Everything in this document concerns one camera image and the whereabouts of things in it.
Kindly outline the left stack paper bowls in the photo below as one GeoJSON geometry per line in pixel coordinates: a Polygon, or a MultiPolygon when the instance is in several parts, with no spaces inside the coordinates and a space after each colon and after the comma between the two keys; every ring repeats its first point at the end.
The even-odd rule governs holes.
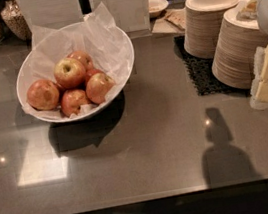
{"type": "Polygon", "coordinates": [[[184,49],[201,59],[215,55],[222,18],[240,0],[186,0],[184,49]]]}

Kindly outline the white sign holder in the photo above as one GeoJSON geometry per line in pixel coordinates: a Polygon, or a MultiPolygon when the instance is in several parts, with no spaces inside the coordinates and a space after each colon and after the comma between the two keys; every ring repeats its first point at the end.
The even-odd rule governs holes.
{"type": "Polygon", "coordinates": [[[106,5],[120,28],[126,32],[150,29],[149,0],[90,0],[91,8],[106,5]]]}
{"type": "Polygon", "coordinates": [[[30,29],[61,29],[83,20],[79,0],[16,0],[30,29]]]}

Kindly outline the black rubber mat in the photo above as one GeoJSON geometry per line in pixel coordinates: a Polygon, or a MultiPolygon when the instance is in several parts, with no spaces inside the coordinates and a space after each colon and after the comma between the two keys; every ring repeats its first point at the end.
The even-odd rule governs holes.
{"type": "Polygon", "coordinates": [[[213,95],[213,93],[232,93],[236,89],[225,85],[217,80],[211,72],[213,60],[196,58],[184,49],[183,36],[176,36],[174,43],[179,51],[179,56],[187,68],[189,78],[196,88],[196,93],[200,96],[213,95]]]}

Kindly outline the small white bowl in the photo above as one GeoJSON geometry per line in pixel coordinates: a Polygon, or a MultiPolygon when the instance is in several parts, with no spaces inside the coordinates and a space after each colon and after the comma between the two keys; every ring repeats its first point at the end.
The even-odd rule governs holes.
{"type": "Polygon", "coordinates": [[[167,0],[149,0],[148,7],[150,17],[156,18],[160,16],[163,10],[167,9],[168,6],[167,0]]]}

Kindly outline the hidden middle red apple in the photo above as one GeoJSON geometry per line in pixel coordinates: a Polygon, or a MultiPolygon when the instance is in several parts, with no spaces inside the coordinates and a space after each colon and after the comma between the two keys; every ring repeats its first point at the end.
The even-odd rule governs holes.
{"type": "Polygon", "coordinates": [[[96,73],[103,73],[103,71],[101,71],[100,69],[89,69],[87,72],[86,72],[86,74],[85,74],[85,84],[87,84],[88,83],[88,81],[90,80],[90,78],[92,77],[92,76],[94,76],[96,73]]]}

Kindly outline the yellow-red apple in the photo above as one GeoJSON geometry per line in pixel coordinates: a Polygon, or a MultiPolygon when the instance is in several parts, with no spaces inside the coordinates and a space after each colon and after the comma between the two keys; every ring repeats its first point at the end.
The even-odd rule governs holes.
{"type": "Polygon", "coordinates": [[[74,58],[63,58],[58,61],[53,70],[56,82],[65,89],[72,89],[83,84],[86,69],[82,63],[74,58]]]}

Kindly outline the left white sign holder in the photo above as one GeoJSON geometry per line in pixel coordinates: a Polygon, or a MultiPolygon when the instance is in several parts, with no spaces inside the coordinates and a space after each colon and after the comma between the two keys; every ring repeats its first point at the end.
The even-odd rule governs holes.
{"type": "Polygon", "coordinates": [[[16,0],[30,29],[61,29],[83,20],[79,0],[16,0]]]}

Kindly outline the right cereal glass jar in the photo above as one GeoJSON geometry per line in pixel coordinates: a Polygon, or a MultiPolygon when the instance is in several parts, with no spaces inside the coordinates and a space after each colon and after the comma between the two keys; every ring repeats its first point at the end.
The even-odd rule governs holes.
{"type": "Polygon", "coordinates": [[[0,11],[1,18],[4,20],[8,29],[21,40],[30,40],[31,30],[23,17],[16,0],[4,0],[3,8],[0,11]]]}

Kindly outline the right white sign holder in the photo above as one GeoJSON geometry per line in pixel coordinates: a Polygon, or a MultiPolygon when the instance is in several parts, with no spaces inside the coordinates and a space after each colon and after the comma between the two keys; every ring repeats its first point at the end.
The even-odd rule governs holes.
{"type": "Polygon", "coordinates": [[[150,29],[149,0],[90,0],[91,8],[106,5],[120,28],[126,32],[150,29]]]}

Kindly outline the paper napkin with bread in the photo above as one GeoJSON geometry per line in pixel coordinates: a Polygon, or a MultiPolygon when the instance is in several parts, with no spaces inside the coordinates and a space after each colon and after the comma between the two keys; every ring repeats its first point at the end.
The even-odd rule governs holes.
{"type": "Polygon", "coordinates": [[[178,33],[183,34],[185,32],[185,10],[180,9],[168,9],[163,12],[153,24],[152,32],[154,33],[178,33]]]}

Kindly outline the back red apple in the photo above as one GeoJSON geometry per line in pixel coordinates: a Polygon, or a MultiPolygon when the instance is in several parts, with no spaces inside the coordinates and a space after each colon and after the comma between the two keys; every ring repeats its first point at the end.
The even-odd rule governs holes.
{"type": "Polygon", "coordinates": [[[69,53],[68,57],[77,59],[80,63],[84,65],[85,69],[87,70],[94,68],[92,57],[85,51],[75,50],[74,52],[69,53]]]}

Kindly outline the right stack paper bowls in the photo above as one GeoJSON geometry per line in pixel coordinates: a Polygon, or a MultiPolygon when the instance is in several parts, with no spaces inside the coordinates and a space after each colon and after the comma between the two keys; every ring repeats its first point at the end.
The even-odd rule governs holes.
{"type": "Polygon", "coordinates": [[[259,30],[257,20],[240,16],[250,1],[253,0],[241,0],[224,13],[212,64],[218,81],[244,90],[251,87],[254,79],[256,48],[268,44],[268,35],[259,30]]]}

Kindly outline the left red apple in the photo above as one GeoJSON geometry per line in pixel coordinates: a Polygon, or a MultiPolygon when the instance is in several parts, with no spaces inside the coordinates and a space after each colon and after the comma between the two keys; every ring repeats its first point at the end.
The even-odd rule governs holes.
{"type": "Polygon", "coordinates": [[[49,79],[39,79],[30,85],[27,91],[27,102],[38,110],[53,110],[59,101],[60,91],[49,79]]]}

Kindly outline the front middle red apple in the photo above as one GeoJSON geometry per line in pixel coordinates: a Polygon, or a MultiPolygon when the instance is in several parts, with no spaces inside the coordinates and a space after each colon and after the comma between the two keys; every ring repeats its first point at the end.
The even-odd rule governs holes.
{"type": "Polygon", "coordinates": [[[64,115],[70,117],[79,114],[82,105],[90,104],[86,93],[82,89],[67,90],[61,99],[61,110],[64,115]]]}

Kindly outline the right red apple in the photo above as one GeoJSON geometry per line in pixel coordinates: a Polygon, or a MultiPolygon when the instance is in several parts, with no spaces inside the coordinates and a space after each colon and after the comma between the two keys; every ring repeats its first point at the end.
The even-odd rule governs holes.
{"type": "Polygon", "coordinates": [[[96,73],[90,77],[86,85],[86,95],[95,104],[105,101],[105,96],[114,87],[115,81],[105,73],[96,73]]]}

